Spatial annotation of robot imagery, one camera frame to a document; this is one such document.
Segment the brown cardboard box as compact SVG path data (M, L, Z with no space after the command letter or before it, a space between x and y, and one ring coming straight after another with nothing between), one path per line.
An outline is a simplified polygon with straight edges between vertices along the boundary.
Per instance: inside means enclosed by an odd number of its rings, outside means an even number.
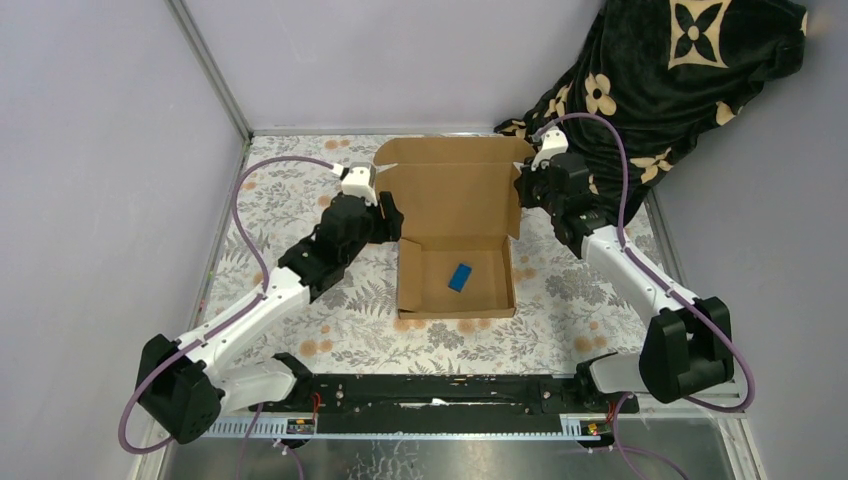
M404 320L510 318L516 312L511 242L520 237L517 164L533 156L514 137L394 138L380 146L376 185L404 215L397 311ZM448 288L460 263L462 292Z

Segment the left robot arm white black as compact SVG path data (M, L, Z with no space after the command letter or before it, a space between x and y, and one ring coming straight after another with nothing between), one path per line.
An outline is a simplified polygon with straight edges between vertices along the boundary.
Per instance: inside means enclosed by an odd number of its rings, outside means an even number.
M262 284L212 321L169 340L158 334L142 349L132 405L141 406L179 444L203 435L218 417L263 402L296 411L310 385L281 360L237 367L235 358L271 323L317 300L340 282L368 244L396 242L404 216L391 193L370 206L339 194L320 222L290 247Z

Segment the small blue block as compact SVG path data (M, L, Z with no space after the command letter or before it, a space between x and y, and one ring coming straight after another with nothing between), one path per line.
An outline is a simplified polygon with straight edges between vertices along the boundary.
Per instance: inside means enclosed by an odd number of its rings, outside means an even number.
M448 288L455 292L462 292L471 276L471 273L471 266L464 263L458 264L448 282Z

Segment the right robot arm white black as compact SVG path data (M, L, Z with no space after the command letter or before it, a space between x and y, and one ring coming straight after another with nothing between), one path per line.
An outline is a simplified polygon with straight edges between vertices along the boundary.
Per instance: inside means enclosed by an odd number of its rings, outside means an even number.
M528 157L518 171L521 206L543 209L556 239L602 274L647 328L639 352L578 365L573 396L579 407L597 412L623 392L647 392L668 404L733 378L726 304L674 282L595 208L581 156Z

